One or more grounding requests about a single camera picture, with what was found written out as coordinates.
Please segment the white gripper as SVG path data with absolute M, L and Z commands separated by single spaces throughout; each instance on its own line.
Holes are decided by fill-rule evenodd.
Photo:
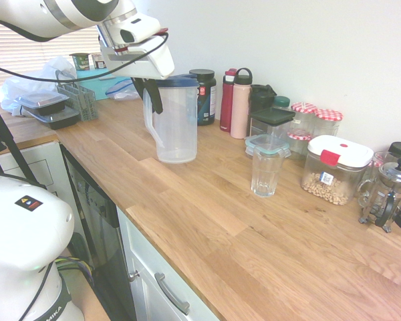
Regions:
M 140 60 L 117 70 L 148 51 L 161 45 L 152 53 Z M 154 35 L 147 40 L 132 45 L 126 45 L 127 50 L 116 52 L 112 47 L 106 47 L 100 42 L 100 51 L 109 71 L 113 70 L 115 76 L 132 78 L 132 83 L 141 99 L 149 95 L 152 108 L 157 114 L 163 112 L 162 100 L 156 80 L 166 79 L 174 71 L 174 62 L 169 48 L 164 43 L 164 37 Z

